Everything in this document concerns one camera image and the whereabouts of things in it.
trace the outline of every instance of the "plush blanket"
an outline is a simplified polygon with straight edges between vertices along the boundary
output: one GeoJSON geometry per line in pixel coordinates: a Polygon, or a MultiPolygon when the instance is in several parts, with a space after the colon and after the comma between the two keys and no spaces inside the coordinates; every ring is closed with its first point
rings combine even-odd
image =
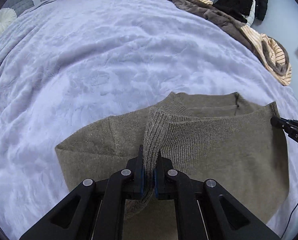
{"type": "MultiPolygon", "coordinates": [[[[262,106],[276,101],[282,117],[298,119],[292,89],[250,50],[167,0],[47,0],[19,16],[0,37],[0,226],[6,235],[19,239],[68,193],[57,144],[171,91],[237,91],[262,106]]],[[[289,196],[268,222],[278,234],[298,201],[298,144],[289,139],[288,153],[289,196]]]]}

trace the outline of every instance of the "pillow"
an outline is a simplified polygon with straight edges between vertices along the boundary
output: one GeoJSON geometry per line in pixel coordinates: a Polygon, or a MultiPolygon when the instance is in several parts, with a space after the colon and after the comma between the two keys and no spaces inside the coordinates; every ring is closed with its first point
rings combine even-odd
{"type": "Polygon", "coordinates": [[[0,36],[16,18],[17,14],[13,9],[2,8],[0,10],[0,36]]]}

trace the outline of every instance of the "olive green sweater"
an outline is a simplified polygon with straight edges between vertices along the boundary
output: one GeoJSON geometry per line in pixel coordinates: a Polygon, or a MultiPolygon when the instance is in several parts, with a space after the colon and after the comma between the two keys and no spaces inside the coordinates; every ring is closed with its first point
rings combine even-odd
{"type": "Polygon", "coordinates": [[[238,93],[172,92],[154,106],[87,125],[55,150],[72,190],[125,168],[143,144],[148,183],[141,201],[126,203],[123,238],[177,239],[173,201],[151,198],[159,150],[190,178],[217,180],[266,223],[289,192],[286,138],[271,126],[273,115],[279,116],[275,102],[259,106],[238,93]]]}

